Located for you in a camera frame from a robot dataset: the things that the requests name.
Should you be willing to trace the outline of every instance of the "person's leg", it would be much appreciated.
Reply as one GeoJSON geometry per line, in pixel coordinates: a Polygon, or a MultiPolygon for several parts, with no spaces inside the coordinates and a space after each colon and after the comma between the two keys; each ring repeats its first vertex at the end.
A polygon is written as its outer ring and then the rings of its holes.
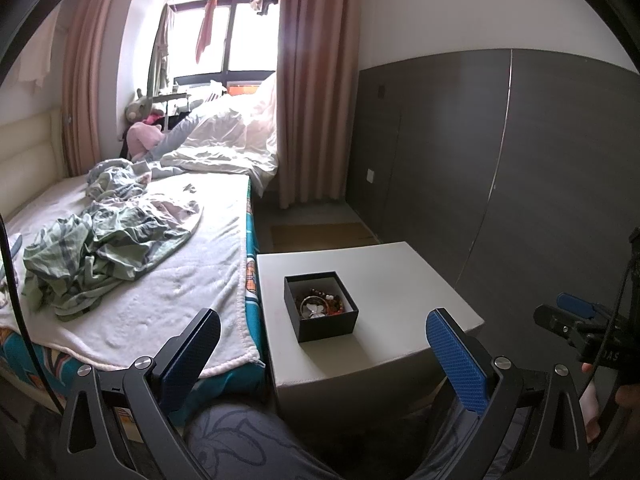
{"type": "MultiPolygon", "coordinates": [[[[442,395],[438,394],[429,415],[428,423],[433,429],[428,435],[426,455],[408,480],[437,478],[478,420],[478,416],[474,412],[465,409],[448,383],[447,386],[443,386],[443,390],[442,395]]],[[[519,440],[526,416],[527,408],[516,410],[502,445],[485,474],[484,480],[495,480],[503,475],[519,440]]]]}
{"type": "Polygon", "coordinates": [[[185,440],[213,480],[339,480],[276,415],[242,402],[207,408],[185,440]]]}

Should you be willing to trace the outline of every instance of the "pink towel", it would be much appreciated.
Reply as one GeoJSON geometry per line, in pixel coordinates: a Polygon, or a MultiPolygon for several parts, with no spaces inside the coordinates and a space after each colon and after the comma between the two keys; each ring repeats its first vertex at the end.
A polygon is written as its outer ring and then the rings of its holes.
{"type": "Polygon", "coordinates": [[[213,28],[213,11],[216,10],[217,0],[209,0],[204,7],[204,18],[200,25],[198,42],[196,43],[196,63],[200,62],[200,56],[204,49],[211,44],[211,29],[213,28]]]}

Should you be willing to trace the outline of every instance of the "hanging laundry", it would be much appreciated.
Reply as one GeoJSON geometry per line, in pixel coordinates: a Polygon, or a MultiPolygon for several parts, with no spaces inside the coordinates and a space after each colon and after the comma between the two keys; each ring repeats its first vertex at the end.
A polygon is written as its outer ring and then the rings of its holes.
{"type": "Polygon", "coordinates": [[[213,11],[216,10],[218,0],[209,0],[204,7],[204,18],[200,25],[200,33],[196,43],[196,63],[200,62],[200,56],[211,43],[211,30],[213,29],[213,11]]]}
{"type": "Polygon", "coordinates": [[[164,4],[151,51],[151,63],[149,63],[149,74],[146,80],[148,96],[158,95],[161,90],[169,87],[172,81],[169,70],[169,41],[174,30],[174,20],[174,10],[164,4]]]}
{"type": "Polygon", "coordinates": [[[262,12],[262,4],[264,3],[264,0],[251,0],[249,2],[249,6],[255,10],[255,12],[257,12],[258,14],[260,14],[262,12]]]}
{"type": "Polygon", "coordinates": [[[35,81],[39,88],[51,67],[51,45],[60,6],[53,9],[20,53],[18,81],[35,81]]]}

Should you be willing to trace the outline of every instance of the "rumpled bedding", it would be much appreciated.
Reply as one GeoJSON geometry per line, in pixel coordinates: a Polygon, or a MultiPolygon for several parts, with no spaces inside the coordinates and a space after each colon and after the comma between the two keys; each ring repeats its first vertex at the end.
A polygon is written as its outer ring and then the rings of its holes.
{"type": "Polygon", "coordinates": [[[115,159],[99,166],[88,176],[91,205],[41,229],[24,250],[23,294],[32,310],[51,306],[61,320],[88,312],[178,250],[200,221],[195,200],[146,192],[152,177],[146,163],[115,159]]]}
{"type": "Polygon", "coordinates": [[[163,167],[247,174],[262,196],[278,169],[275,74],[255,94],[225,95],[197,111],[202,118],[184,142],[154,157],[163,167]]]}
{"type": "MultiPolygon", "coordinates": [[[[34,311],[23,301],[32,341],[100,370],[120,370],[141,355],[156,355],[202,308],[209,307],[220,316],[223,329],[200,378],[247,363],[260,364],[245,309],[248,184],[245,175],[219,173],[152,179],[148,194],[182,197],[200,205],[202,218],[190,240],[153,271],[134,282],[123,280],[102,297],[100,307],[75,319],[60,322],[53,308],[34,311]]],[[[7,231],[20,232],[25,243],[30,242],[42,226],[71,213],[80,216],[90,202],[85,177],[65,179],[17,213],[7,231]]],[[[15,259],[20,284],[26,273],[23,251],[15,259]]],[[[0,307],[0,328],[18,331],[10,302],[0,307]]]]}
{"type": "MultiPolygon", "coordinates": [[[[22,235],[20,233],[9,236],[9,247],[11,250],[11,259],[13,260],[22,247],[22,235]]],[[[2,265],[1,261],[2,260],[0,260],[0,308],[9,303],[8,283],[6,281],[4,265],[2,265]]]]}

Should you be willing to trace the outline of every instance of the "pink curtain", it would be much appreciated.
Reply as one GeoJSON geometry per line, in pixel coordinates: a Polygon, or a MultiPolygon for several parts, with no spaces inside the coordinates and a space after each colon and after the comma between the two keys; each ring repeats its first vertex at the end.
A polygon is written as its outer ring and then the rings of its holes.
{"type": "Polygon", "coordinates": [[[280,0],[280,206],[344,194],[360,0],[280,0]]]}
{"type": "Polygon", "coordinates": [[[198,41],[196,42],[196,63],[200,62],[200,56],[204,49],[211,44],[211,31],[213,29],[213,11],[216,10],[218,0],[209,0],[204,6],[204,18],[200,25],[198,41]]]}
{"type": "Polygon", "coordinates": [[[70,176],[100,161],[98,72],[111,0],[79,0],[66,38],[62,75],[63,148],[70,176]]]}

